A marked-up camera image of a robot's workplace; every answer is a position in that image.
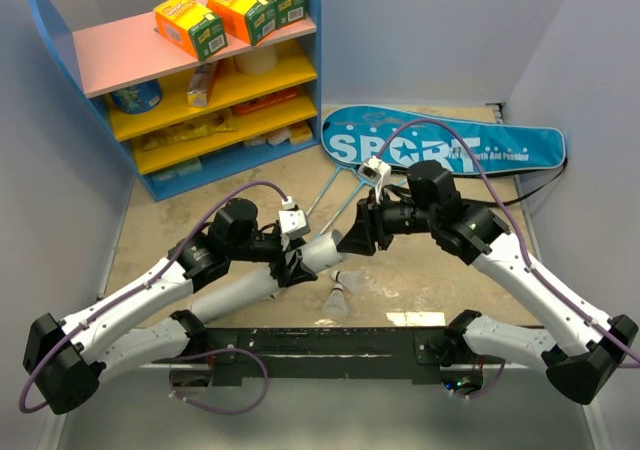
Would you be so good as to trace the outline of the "white shuttlecock tube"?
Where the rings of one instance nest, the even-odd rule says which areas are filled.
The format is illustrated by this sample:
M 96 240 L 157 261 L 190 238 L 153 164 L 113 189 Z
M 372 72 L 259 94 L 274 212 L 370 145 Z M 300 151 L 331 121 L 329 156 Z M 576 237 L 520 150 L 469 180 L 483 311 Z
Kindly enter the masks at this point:
M 269 267 L 263 265 L 231 283 L 207 291 L 204 296 L 195 297 L 189 310 L 202 323 L 209 323 L 285 288 L 313 282 L 323 271 L 345 259 L 337 250 L 342 238 L 343 234 L 339 230 L 331 230 L 295 250 L 292 255 L 299 258 L 304 273 L 284 287 L 280 287 L 271 276 Z

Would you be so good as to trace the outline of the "white shuttlecock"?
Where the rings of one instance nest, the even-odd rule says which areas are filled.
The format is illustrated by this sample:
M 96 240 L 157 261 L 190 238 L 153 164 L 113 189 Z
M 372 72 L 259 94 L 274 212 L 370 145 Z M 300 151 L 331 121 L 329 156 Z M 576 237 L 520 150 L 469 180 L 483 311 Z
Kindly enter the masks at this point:
M 331 279 L 354 295 L 361 294 L 367 286 L 365 271 L 334 270 L 331 273 Z
M 349 310 L 344 297 L 342 286 L 334 286 L 322 309 L 323 313 L 330 318 L 344 318 Z

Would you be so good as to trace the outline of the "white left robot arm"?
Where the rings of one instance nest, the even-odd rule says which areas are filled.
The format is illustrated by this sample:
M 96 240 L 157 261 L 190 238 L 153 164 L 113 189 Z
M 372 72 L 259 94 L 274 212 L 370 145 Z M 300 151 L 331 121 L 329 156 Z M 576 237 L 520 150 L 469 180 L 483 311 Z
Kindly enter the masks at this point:
M 108 348 L 169 304 L 225 276 L 234 261 L 264 262 L 277 286 L 313 280 L 300 247 L 310 231 L 305 212 L 287 197 L 276 221 L 259 228 L 258 209 L 244 198 L 216 204 L 166 257 L 134 282 L 75 315 L 46 313 L 29 328 L 23 356 L 28 380 L 24 414 L 68 413 L 99 388 Z

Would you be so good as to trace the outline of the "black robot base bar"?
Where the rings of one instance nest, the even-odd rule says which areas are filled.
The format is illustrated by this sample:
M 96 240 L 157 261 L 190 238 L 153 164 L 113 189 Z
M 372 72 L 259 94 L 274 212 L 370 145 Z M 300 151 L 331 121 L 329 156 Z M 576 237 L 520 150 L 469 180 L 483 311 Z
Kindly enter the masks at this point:
M 453 344 L 442 327 L 206 329 L 176 357 L 163 363 L 206 365 L 214 386 L 237 386 L 267 369 L 271 379 L 405 380 L 452 386 L 480 363 L 497 364 Z

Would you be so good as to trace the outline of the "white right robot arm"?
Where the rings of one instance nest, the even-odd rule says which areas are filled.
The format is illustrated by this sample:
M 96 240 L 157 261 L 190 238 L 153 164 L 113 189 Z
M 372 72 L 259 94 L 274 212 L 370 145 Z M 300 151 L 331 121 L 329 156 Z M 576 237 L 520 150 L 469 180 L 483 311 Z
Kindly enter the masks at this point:
M 545 374 L 575 403 L 594 400 L 638 333 L 632 319 L 611 317 L 579 297 L 528 252 L 514 226 L 462 198 L 453 175 L 439 163 L 410 166 L 407 189 L 391 184 L 390 166 L 376 157 L 358 172 L 374 187 L 358 201 L 339 252 L 371 256 L 396 235 L 427 233 L 441 250 L 499 284 L 541 325 L 525 328 L 466 310 L 429 345 L 442 365 L 496 357 Z

